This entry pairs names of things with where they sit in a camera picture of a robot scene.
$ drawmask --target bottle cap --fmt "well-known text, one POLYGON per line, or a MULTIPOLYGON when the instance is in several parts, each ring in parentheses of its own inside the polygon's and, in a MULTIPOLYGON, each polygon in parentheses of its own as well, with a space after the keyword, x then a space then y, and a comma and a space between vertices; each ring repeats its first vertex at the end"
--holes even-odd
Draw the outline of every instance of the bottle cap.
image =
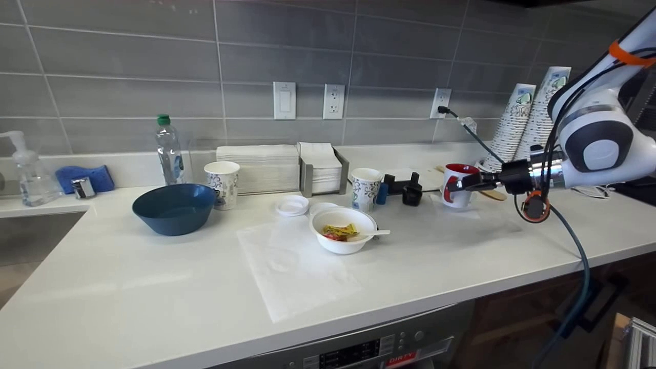
POLYGON ((160 128, 170 125, 170 118, 168 118, 168 116, 158 116, 158 125, 160 125, 160 128))

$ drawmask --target dishwasher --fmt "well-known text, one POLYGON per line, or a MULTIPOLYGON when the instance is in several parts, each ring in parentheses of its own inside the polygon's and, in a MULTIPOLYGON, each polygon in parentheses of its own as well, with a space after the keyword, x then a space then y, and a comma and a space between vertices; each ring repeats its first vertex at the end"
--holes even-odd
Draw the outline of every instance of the dishwasher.
POLYGON ((473 302, 248 358, 222 369, 445 369, 469 328, 473 302))

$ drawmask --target sink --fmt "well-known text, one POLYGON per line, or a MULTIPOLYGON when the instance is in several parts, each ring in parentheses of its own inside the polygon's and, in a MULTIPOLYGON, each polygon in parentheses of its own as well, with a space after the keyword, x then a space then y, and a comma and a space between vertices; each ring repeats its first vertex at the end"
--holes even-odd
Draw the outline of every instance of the sink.
POLYGON ((0 220, 0 310, 83 214, 0 220))

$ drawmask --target white bowl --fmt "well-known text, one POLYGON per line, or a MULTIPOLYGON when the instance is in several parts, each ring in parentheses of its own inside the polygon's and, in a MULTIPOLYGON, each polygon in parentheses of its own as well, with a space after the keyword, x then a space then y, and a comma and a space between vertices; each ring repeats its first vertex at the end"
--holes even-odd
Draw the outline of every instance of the white bowl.
POLYGON ((366 244, 378 232, 378 223, 363 211, 348 210, 348 207, 328 207, 309 218, 311 232, 316 240, 333 255, 355 255, 366 249, 366 244), (345 228, 352 223, 356 236, 346 242, 330 240, 322 234, 327 225, 345 228))

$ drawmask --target blue bowl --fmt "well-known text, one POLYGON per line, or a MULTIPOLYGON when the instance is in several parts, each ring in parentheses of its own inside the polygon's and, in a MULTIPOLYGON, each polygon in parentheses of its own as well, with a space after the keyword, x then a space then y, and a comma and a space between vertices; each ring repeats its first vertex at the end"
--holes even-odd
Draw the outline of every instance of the blue bowl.
POLYGON ((218 194, 204 184, 170 184, 144 194, 131 205, 154 232, 165 236, 190 234, 208 223, 218 194))

